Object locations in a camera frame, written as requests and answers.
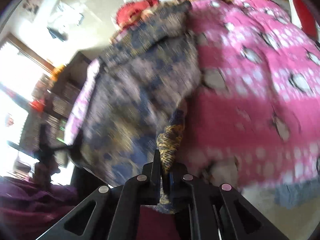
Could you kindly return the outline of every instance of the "pink fabric with white spots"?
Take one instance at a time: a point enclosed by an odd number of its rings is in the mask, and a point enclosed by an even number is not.
[[[215,83],[188,104],[177,160],[198,174],[236,156],[239,186],[302,182],[317,175],[320,52],[275,3],[196,0],[190,27],[199,64]]]
[[[93,60],[87,68],[87,79],[84,86],[73,105],[71,114],[64,131],[64,142],[68,145],[73,144],[78,135],[79,128],[82,126],[87,113],[89,101],[95,85],[95,77],[99,72],[100,64],[97,59]]]

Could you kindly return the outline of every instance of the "triangular cutout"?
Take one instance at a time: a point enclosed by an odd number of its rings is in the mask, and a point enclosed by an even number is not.
[[[247,234],[251,234],[259,230],[262,224],[243,206],[239,200],[234,201],[237,213]]]
[[[90,201],[84,208],[77,212],[70,220],[64,224],[64,229],[81,236],[87,226],[87,223],[92,215],[96,202]]]

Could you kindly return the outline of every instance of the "wooden window frame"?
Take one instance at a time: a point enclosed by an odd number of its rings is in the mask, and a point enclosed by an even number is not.
[[[26,44],[17,39],[12,33],[9,33],[1,42],[0,47],[2,47],[6,42],[9,42],[17,49],[19,49],[26,57],[30,58],[32,61],[41,66],[44,70],[49,72],[50,74],[54,70],[54,66],[52,66],[48,61],[40,57],[36,54],[32,49],[30,49]]]

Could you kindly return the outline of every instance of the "pink rivet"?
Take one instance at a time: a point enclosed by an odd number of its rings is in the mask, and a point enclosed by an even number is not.
[[[225,191],[230,191],[232,189],[231,185],[230,184],[222,184],[221,188]]]

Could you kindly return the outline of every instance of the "metal rivet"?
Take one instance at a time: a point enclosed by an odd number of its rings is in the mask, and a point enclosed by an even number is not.
[[[140,174],[138,177],[137,177],[137,180],[138,181],[145,181],[147,179],[147,176],[146,175],[143,175],[143,174]]]
[[[99,188],[99,192],[100,193],[107,193],[109,191],[109,187],[108,186],[101,186]]]
[[[230,191],[230,190],[232,190],[231,185],[230,185],[230,184],[227,184],[227,183],[222,184],[221,188],[222,188],[223,190],[225,190],[225,191]]]
[[[193,180],[193,176],[191,174],[184,174],[183,179],[184,180]]]

